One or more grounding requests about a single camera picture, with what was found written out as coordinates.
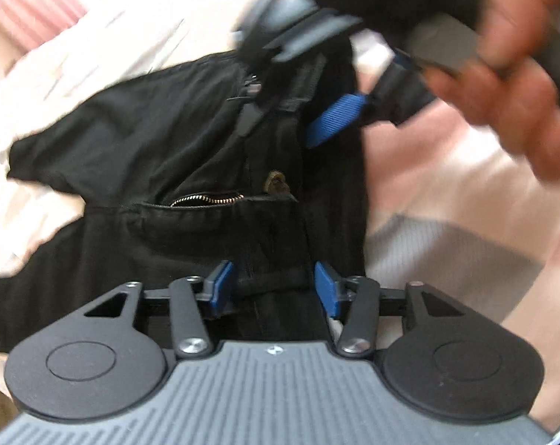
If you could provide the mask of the person right hand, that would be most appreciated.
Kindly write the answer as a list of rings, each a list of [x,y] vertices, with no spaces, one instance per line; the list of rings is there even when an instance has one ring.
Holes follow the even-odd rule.
[[[489,126],[506,153],[523,157],[544,182],[560,181],[556,85],[531,56],[550,32],[560,0],[483,0],[478,58],[453,78],[426,69],[429,89],[468,123]]]

